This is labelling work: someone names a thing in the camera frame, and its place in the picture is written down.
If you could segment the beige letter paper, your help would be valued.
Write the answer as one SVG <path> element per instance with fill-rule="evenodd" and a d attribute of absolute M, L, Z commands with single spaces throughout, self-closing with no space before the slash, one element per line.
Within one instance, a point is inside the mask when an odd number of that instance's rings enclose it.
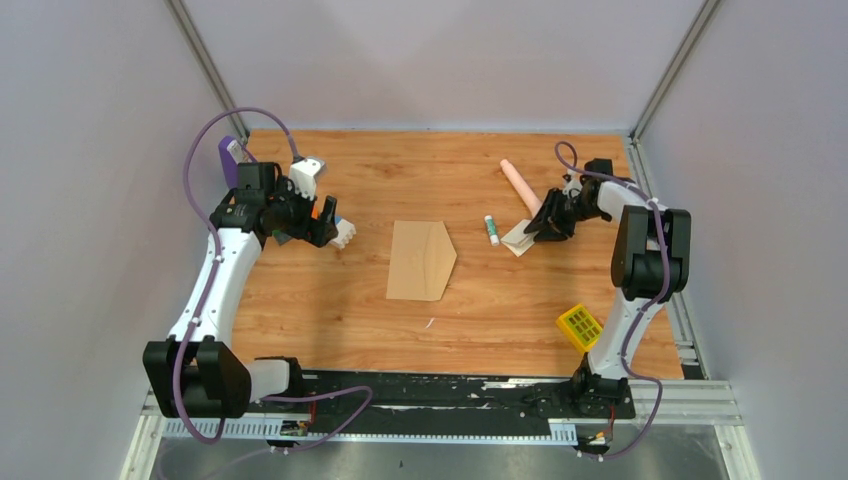
<path fill-rule="evenodd" d="M 523 219 L 500 237 L 500 243 L 516 257 L 524 255 L 535 244 L 535 233 L 524 232 L 530 222 L 530 219 Z"/>

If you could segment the brown paper envelope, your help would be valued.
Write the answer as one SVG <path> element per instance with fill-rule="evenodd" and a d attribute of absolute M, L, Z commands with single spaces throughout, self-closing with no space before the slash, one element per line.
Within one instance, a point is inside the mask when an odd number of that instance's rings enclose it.
<path fill-rule="evenodd" d="M 456 260 L 443 221 L 395 221 L 386 298 L 441 300 Z"/>

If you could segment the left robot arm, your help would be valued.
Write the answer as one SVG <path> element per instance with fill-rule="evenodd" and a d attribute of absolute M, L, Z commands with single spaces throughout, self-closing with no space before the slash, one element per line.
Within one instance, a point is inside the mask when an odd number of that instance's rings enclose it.
<path fill-rule="evenodd" d="M 321 248 L 338 235 L 337 201 L 317 209 L 324 161 L 299 157 L 284 173 L 275 162 L 241 163 L 237 184 L 208 218 L 207 253 L 187 305 L 167 337 L 147 343 L 142 363 L 168 418 L 239 418 L 268 397 L 283 413 L 306 400 L 297 361 L 263 357 L 244 364 L 232 350 L 237 309 L 267 239 L 284 235 Z"/>

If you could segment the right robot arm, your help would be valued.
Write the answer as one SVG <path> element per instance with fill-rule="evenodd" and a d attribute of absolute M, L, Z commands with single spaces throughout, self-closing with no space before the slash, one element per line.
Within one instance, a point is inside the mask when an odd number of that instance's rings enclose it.
<path fill-rule="evenodd" d="M 547 193 L 524 230 L 537 242 L 560 242 L 582 221 L 618 225 L 610 265 L 613 307 L 564 392 L 580 415 L 608 416 L 627 398 L 632 359 L 651 320 L 688 282 L 692 218 L 615 176 L 608 159 L 568 169 L 565 186 Z"/>

